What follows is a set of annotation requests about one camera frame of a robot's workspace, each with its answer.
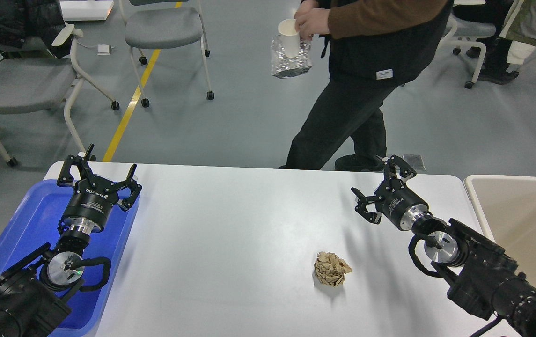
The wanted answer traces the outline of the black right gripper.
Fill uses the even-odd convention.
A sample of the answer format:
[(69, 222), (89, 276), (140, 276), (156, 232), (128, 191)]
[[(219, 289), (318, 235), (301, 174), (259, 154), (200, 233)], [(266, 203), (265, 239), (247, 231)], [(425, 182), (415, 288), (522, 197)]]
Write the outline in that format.
[[(351, 188), (357, 198), (355, 211), (372, 224), (380, 224), (384, 215), (403, 232), (422, 232), (418, 227), (434, 216), (427, 202), (407, 187), (406, 182), (417, 175), (416, 170), (397, 155), (381, 160), (384, 179), (374, 195), (367, 197), (358, 188)], [(368, 205), (375, 205), (376, 211), (370, 212)]]

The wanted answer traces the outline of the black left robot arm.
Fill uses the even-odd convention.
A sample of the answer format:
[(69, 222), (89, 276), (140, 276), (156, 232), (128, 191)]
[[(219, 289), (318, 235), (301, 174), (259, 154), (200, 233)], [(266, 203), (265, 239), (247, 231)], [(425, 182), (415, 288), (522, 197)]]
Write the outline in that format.
[(96, 324), (126, 245), (141, 185), (69, 155), (31, 188), (0, 237), (0, 337), (77, 337)]

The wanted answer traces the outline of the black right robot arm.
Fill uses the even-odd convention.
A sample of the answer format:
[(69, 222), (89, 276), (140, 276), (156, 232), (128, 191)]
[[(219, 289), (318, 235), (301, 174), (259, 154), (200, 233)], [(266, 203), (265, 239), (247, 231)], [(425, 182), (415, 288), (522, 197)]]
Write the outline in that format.
[(445, 280), (447, 297), (458, 307), (488, 321), (474, 336), (505, 320), (522, 337), (536, 337), (536, 288), (516, 271), (517, 261), (464, 223), (435, 217), (406, 184), (415, 175), (399, 156), (385, 159), (383, 181), (372, 196), (352, 188), (355, 211), (373, 224), (385, 216), (398, 230), (413, 233), (408, 246), (413, 264), (425, 275)]

